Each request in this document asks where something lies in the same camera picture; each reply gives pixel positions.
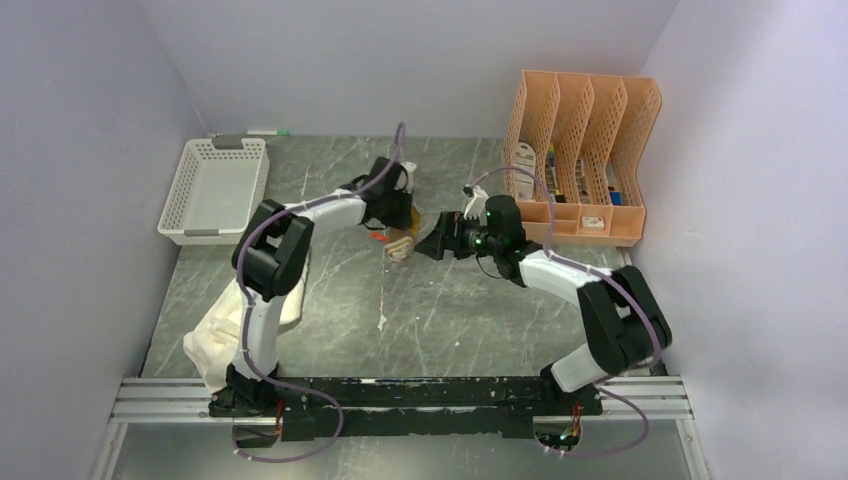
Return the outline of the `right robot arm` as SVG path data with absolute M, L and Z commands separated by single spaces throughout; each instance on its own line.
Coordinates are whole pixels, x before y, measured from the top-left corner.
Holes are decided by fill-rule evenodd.
M 490 257 L 498 274 L 578 307 L 585 341 L 540 373 L 542 406 L 562 414 L 578 390 L 656 360 L 672 342 L 670 327 L 641 271 L 596 268 L 545 249 L 527 236 L 521 210 L 508 195 L 488 198 L 476 212 L 443 211 L 415 246 L 433 260 Z

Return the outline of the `yellow brown bear towel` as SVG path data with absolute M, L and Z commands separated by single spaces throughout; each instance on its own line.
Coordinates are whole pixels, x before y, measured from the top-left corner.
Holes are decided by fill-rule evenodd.
M 371 237 L 383 244 L 384 256 L 394 263 L 400 263 L 408 258 L 414 250 L 414 245 L 421 227 L 421 214 L 415 206 L 411 207 L 411 225 L 405 229 L 389 227 L 384 230 L 371 232 Z

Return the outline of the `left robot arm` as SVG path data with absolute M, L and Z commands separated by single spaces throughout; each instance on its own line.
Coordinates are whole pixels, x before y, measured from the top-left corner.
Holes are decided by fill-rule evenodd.
M 225 386 L 209 404 L 213 417 L 261 416 L 277 402 L 278 317 L 303 279 L 312 241 L 377 221 L 407 229 L 413 223 L 413 174 L 379 157 L 369 173 L 300 204 L 262 201 L 239 241 L 232 265 L 243 298 L 243 320 Z

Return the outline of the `cream white towel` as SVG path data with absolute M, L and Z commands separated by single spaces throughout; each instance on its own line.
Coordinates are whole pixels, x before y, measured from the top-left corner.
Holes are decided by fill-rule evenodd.
M 293 328 L 302 317 L 310 261 L 295 288 L 282 303 L 278 334 Z M 226 386 L 226 370 L 233 360 L 242 324 L 242 295 L 233 278 L 197 326 L 183 336 L 183 351 L 200 374 L 208 392 L 215 394 Z

